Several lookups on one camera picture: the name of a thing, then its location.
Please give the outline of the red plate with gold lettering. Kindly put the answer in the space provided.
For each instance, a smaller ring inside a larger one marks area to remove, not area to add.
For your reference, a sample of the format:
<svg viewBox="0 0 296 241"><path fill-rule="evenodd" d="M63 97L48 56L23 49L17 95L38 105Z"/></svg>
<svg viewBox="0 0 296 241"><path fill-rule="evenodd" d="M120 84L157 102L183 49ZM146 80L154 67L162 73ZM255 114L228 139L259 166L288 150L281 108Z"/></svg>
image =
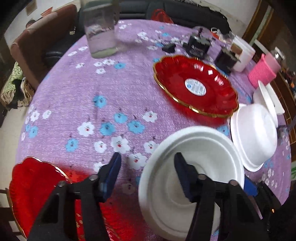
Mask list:
<svg viewBox="0 0 296 241"><path fill-rule="evenodd" d="M35 219L60 181L73 183L60 168L34 157L25 158L13 168L9 187L11 208L27 240ZM78 214L82 215L80 200L75 201L75 212L75 218ZM106 219L103 219L109 240L119 240L117 234L108 226Z"/></svg>

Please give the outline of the white foam plate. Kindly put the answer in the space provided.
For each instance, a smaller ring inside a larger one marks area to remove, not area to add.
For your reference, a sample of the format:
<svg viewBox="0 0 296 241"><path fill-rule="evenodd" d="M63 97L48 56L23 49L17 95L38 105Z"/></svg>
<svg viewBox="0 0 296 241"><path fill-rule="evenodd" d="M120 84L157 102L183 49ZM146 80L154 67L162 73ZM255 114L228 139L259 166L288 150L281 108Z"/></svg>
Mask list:
<svg viewBox="0 0 296 241"><path fill-rule="evenodd" d="M145 222L167 240L185 240L201 197L199 175L215 185L236 180L244 168L233 142L214 128L190 126L162 141L142 172L138 201Z"/></svg>

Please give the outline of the white foam bowl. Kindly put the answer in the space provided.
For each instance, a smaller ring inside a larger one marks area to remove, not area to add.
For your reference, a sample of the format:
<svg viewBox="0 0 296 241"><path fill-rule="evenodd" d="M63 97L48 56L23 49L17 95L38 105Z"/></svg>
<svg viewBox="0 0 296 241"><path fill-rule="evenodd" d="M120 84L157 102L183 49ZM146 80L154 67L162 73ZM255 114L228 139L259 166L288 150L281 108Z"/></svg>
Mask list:
<svg viewBox="0 0 296 241"><path fill-rule="evenodd" d="M245 169L260 170L277 148L273 118L260 104L240 104L230 118L231 138Z"/></svg>

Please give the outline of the red plate with white label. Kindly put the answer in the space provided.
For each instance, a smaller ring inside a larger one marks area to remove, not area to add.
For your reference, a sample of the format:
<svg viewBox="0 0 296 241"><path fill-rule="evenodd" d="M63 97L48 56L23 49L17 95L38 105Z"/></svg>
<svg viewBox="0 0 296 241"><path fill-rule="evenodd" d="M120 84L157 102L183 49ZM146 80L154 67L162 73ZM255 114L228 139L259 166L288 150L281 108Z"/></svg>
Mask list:
<svg viewBox="0 0 296 241"><path fill-rule="evenodd" d="M229 118L238 94L215 66L183 55L165 56L153 66L154 80L175 102L211 118Z"/></svg>

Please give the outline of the white notebook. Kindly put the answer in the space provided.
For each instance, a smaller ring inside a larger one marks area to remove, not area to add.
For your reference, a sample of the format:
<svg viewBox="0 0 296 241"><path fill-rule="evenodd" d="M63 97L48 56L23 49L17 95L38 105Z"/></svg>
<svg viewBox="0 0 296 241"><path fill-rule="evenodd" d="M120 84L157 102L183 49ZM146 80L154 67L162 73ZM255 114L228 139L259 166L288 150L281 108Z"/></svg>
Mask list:
<svg viewBox="0 0 296 241"><path fill-rule="evenodd" d="M278 127L278 115L285 113L281 102L270 84L264 85L260 80L253 93L253 102L264 106L271 114L275 126Z"/></svg>

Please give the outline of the purple floral tablecloth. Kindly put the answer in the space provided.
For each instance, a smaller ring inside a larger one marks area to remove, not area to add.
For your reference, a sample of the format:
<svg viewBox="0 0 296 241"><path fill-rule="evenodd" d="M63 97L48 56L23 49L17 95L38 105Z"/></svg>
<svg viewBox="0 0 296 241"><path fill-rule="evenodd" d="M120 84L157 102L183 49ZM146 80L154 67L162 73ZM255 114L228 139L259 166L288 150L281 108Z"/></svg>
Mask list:
<svg viewBox="0 0 296 241"><path fill-rule="evenodd" d="M113 153L122 166L112 196L101 205L119 240L160 240L138 204L142 170L159 144L189 126L214 123L230 136L225 120L199 115L173 101L154 80L162 46L182 44L191 29L148 20L124 20L116 33L126 50L94 59L79 39L43 79L22 127L16 163L34 157L79 182L107 164Z"/></svg>

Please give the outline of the green patterned blanket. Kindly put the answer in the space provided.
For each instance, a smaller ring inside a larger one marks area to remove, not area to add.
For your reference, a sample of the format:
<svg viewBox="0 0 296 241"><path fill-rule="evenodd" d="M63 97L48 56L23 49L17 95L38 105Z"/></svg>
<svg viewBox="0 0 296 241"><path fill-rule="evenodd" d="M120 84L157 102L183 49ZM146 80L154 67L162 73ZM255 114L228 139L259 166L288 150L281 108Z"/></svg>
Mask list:
<svg viewBox="0 0 296 241"><path fill-rule="evenodd" d="M15 62L12 72L1 90L1 102L7 109L30 105L35 90L30 85L19 64Z"/></svg>

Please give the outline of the pink knitted sleeve bottle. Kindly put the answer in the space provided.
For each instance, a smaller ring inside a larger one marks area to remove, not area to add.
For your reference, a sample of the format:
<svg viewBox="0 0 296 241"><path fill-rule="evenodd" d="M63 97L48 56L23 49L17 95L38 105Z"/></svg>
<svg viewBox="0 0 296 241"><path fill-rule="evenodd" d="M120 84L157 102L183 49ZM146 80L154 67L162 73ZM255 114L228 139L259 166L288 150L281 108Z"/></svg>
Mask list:
<svg viewBox="0 0 296 241"><path fill-rule="evenodd" d="M284 62L285 55L278 47L275 47L267 54L262 53L260 60L248 74L248 79L252 86L256 89L259 87L260 81L264 85L272 82L281 70Z"/></svg>

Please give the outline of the black box device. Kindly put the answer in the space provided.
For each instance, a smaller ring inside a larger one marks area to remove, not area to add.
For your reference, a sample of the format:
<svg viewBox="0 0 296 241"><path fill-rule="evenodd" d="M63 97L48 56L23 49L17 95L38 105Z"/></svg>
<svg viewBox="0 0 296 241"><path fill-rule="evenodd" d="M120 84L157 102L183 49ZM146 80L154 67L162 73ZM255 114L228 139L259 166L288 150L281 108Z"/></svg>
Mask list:
<svg viewBox="0 0 296 241"><path fill-rule="evenodd" d="M228 50L227 48L221 48L217 55L214 64L217 68L229 75L232 71L233 66L239 61L235 56L235 53Z"/></svg>

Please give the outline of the white paper cup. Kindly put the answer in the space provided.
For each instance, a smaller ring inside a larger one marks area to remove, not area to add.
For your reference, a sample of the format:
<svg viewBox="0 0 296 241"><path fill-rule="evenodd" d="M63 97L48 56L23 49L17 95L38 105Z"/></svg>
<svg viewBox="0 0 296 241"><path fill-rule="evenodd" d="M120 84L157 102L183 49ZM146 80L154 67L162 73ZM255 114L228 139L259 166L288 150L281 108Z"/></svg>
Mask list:
<svg viewBox="0 0 296 241"><path fill-rule="evenodd" d="M234 36L230 51L237 58L237 62L232 67L232 70L237 72L242 72L255 55L255 49L238 35Z"/></svg>

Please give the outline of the black fan motor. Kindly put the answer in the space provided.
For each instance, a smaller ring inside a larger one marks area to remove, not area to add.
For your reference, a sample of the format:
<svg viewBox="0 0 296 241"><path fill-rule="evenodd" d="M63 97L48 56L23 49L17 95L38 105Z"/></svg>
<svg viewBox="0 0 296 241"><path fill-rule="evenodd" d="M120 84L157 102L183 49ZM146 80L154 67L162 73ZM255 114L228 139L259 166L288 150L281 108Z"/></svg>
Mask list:
<svg viewBox="0 0 296 241"><path fill-rule="evenodd" d="M193 30L194 31L189 36L188 42L183 43L183 48L190 57L203 60L211 47L211 39L202 35L204 30L203 27L197 26L194 27Z"/></svg>

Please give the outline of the small black power adapter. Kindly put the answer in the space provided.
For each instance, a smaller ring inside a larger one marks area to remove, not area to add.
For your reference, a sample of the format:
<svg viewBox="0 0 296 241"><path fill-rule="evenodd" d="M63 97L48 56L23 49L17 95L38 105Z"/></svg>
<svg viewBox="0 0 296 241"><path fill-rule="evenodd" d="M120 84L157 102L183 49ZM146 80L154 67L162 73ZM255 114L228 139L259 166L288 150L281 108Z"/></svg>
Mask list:
<svg viewBox="0 0 296 241"><path fill-rule="evenodd" d="M162 50L165 53L173 54L176 51L175 48L176 48L176 45L174 43L170 43L170 44L163 45Z"/></svg>

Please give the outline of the black leather sofa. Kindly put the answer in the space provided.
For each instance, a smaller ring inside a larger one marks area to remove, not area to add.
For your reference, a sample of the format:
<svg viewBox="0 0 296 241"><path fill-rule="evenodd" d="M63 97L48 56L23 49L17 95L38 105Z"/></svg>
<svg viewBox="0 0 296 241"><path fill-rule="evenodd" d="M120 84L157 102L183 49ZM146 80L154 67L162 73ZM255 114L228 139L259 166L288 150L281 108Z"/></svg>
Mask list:
<svg viewBox="0 0 296 241"><path fill-rule="evenodd" d="M186 1L121 1L120 15L124 19L151 20L155 10L162 9L172 21L183 27L193 28L203 26L208 29L218 28L223 34L231 31L228 19L220 12L211 10L206 6ZM73 35L67 34L43 53L43 60L47 67L52 68L66 51L84 35L82 11L74 17L70 27Z"/></svg>

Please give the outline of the clear bottle with green lid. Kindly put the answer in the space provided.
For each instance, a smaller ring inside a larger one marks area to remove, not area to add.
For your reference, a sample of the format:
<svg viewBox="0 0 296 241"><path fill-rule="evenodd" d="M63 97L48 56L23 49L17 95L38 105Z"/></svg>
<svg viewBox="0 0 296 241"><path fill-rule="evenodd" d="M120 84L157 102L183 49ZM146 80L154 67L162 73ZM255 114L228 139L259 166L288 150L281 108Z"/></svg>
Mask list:
<svg viewBox="0 0 296 241"><path fill-rule="evenodd" d="M93 58L117 52L115 25L119 20L119 1L81 1L81 13L88 47Z"/></svg>

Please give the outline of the red plastic bag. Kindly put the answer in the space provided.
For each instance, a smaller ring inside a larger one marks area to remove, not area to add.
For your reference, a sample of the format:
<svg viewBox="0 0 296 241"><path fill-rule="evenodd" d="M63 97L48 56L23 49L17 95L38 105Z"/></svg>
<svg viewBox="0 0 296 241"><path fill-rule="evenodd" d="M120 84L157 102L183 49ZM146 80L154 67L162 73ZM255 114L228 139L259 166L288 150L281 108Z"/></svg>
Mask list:
<svg viewBox="0 0 296 241"><path fill-rule="evenodd" d="M151 20L169 24L174 23L173 20L166 14L166 12L163 9L155 9L152 12Z"/></svg>

